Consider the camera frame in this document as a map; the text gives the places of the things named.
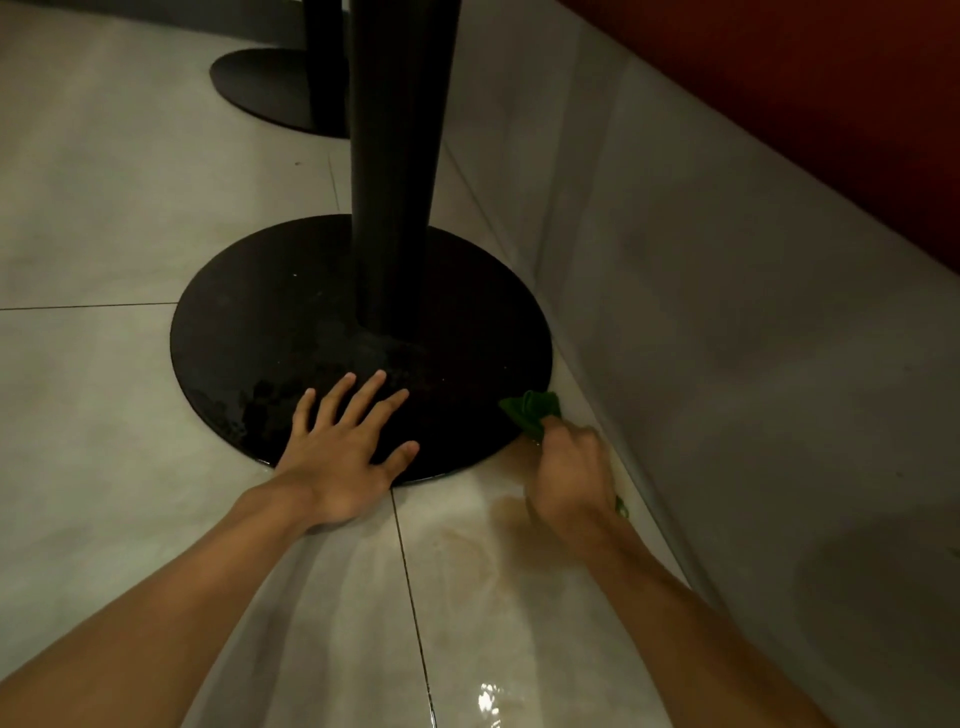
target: black table leg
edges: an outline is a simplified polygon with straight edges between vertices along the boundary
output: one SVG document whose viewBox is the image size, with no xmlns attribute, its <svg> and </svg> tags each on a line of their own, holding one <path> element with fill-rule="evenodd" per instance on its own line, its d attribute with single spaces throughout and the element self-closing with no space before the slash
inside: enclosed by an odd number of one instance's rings
<svg viewBox="0 0 960 728">
<path fill-rule="evenodd" d="M 339 0 L 304 0 L 306 50 L 248 48 L 210 66 L 214 87 L 258 118 L 299 132 L 348 138 L 348 15 Z"/>
<path fill-rule="evenodd" d="M 191 405 L 274 465 L 302 391 L 345 372 L 411 398 L 374 459 L 421 450 L 404 482 L 473 465 L 518 435 L 497 402 L 545 389 L 550 332 L 493 256 L 428 228 L 459 0 L 353 0 L 353 216 L 294 220 L 214 257 L 170 334 Z"/>
</svg>

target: left hand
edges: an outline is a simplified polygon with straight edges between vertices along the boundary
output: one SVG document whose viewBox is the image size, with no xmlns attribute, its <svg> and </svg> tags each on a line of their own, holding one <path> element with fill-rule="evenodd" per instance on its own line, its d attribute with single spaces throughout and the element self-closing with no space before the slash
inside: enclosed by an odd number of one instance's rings
<svg viewBox="0 0 960 728">
<path fill-rule="evenodd" d="M 417 443 L 404 443 L 382 465 L 371 465 L 380 430 L 410 396 L 401 389 L 364 417 L 386 379 L 383 371 L 370 377 L 352 397 L 340 422 L 335 422 L 340 401 L 356 380 L 356 375 L 347 374 L 320 401 L 317 422 L 309 430 L 307 420 L 317 393 L 308 389 L 300 398 L 290 442 L 269 485 L 308 496 L 303 530 L 349 521 L 372 508 L 420 451 Z"/>
</svg>

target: wall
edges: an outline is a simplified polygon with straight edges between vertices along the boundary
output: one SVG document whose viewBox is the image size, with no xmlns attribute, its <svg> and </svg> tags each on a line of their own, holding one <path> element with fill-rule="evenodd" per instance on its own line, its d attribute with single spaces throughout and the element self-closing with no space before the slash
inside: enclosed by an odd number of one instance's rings
<svg viewBox="0 0 960 728">
<path fill-rule="evenodd" d="M 446 143 L 691 580 L 842 726 L 960 715 L 960 279 L 554 0 Z"/>
</svg>

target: tile grout line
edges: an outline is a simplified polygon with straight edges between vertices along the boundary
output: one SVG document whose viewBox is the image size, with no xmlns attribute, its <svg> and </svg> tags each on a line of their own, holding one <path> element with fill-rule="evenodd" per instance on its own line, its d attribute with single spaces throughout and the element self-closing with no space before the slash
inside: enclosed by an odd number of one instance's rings
<svg viewBox="0 0 960 728">
<path fill-rule="evenodd" d="M 433 693 L 430 691 L 430 677 L 426 671 L 426 658 L 423 656 L 423 640 L 420 638 L 420 623 L 417 621 L 417 607 L 414 606 L 414 590 L 410 585 L 410 571 L 407 569 L 407 552 L 403 547 L 403 534 L 400 533 L 400 516 L 396 512 L 396 496 L 390 491 L 390 500 L 394 505 L 396 537 L 400 541 L 400 557 L 403 559 L 403 575 L 407 578 L 407 594 L 410 596 L 410 611 L 414 615 L 414 630 L 417 632 L 417 647 L 420 649 L 420 664 L 423 666 L 423 682 L 426 684 L 426 699 L 430 704 L 430 725 L 437 728 L 437 714 L 433 710 Z"/>
<path fill-rule="evenodd" d="M 326 168 L 330 170 L 330 184 L 333 185 L 333 202 L 337 204 L 337 212 L 343 212 L 340 209 L 340 195 L 337 194 L 337 179 L 333 176 L 333 157 L 330 151 L 326 151 Z"/>
<path fill-rule="evenodd" d="M 51 311 L 66 308 L 119 308 L 130 305 L 177 305 L 177 301 L 153 301 L 149 303 L 78 303 L 76 305 L 24 305 L 0 307 L 0 311 Z"/>
</svg>

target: metal pole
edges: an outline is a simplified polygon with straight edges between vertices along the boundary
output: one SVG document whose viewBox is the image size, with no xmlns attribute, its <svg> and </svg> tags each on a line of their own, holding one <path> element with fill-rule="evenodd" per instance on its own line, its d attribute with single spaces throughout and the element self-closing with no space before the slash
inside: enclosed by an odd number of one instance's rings
<svg viewBox="0 0 960 728">
<path fill-rule="evenodd" d="M 352 0 L 350 137 L 357 319 L 405 338 L 444 128 L 460 0 Z"/>
</svg>

